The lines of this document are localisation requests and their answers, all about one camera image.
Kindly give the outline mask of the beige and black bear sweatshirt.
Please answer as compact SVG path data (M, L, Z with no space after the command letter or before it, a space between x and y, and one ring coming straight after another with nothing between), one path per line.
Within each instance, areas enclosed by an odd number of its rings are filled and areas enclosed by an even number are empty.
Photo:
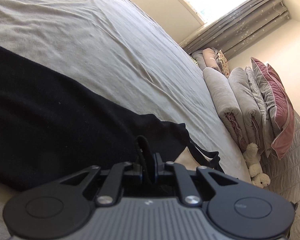
M185 124L134 113L0 47L0 183L25 191L89 166L134 162L139 136L163 161L188 148L200 165L221 169Z

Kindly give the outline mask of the white plush dog toy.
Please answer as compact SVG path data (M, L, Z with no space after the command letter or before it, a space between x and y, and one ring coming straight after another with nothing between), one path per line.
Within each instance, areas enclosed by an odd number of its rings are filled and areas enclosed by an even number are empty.
M251 183L262 189L267 187L270 184L270 178L262 170L258 146L255 143L252 142L247 145L247 148L243 153L243 158L248 168Z

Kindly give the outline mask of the folded grey quilt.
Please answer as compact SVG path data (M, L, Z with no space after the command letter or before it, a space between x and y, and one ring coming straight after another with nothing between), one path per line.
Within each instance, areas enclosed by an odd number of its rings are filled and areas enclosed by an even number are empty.
M236 97L243 116L243 124L249 143L258 146L259 154L264 152L262 116L250 89L247 74L243 68L235 68L229 76L229 84Z
M244 152L247 149L249 140L242 111L228 79L213 68L205 68L203 70L203 78L219 118L222 120L239 149Z

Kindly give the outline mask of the grey pillow with letter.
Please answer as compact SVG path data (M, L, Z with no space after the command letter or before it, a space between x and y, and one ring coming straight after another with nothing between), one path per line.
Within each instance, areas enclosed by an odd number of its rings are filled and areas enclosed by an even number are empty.
M274 140L274 131L272 128L272 123L270 119L269 112L267 110L266 103L264 101L264 98L262 96L262 93L258 87L258 84L256 82L254 72L251 67L246 67L245 72L248 78L248 82L250 85L251 92L253 94L253 97L259 107L259 110L261 112L261 121L262 121L262 139L264 144L264 152L266 154L266 157L268 158L271 154L274 154L275 151L273 150L271 143Z

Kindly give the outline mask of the pink velvet pillow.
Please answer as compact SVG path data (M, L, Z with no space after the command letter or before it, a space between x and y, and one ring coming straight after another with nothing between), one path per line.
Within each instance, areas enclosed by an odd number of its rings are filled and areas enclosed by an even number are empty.
M290 149L294 137L294 108L283 83L270 64L251 57L251 66L257 86L266 103L274 139L271 148L278 159Z

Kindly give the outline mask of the quilted grey headboard cover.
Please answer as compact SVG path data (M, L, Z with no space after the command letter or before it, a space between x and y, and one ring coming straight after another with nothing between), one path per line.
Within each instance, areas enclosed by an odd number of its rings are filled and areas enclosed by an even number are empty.
M281 159L262 158L262 169L270 177L266 189L298 205L290 230L290 239L300 239L300 116L295 114L294 138L288 153Z

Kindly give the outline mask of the small floral pillow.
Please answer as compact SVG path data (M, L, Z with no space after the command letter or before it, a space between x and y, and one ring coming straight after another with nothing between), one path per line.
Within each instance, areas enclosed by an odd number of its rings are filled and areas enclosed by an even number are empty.
M228 78L230 75L229 64L221 50L216 54L216 62L220 67L221 73Z

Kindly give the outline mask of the pink rolled blanket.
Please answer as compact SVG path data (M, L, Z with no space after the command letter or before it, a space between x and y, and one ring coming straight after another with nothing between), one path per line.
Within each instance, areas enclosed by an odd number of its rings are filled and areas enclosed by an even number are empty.
M198 66L201 70L209 67L221 72L221 69L216 61L217 52L218 50L215 48L206 48L193 52L191 56L198 62Z

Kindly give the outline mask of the grey bed sheet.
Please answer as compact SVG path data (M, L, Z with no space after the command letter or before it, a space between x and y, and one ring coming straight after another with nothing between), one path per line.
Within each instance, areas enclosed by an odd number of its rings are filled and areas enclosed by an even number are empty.
M249 181L202 71L130 0L0 0L0 46L137 114L185 124L226 174Z

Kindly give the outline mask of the grey patterned curtain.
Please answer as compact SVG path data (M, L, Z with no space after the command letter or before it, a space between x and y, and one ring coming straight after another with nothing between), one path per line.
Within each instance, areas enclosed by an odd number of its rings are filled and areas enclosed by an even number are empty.
M179 46L188 54L213 47L232 59L289 19L283 0L247 0L218 20L197 29Z

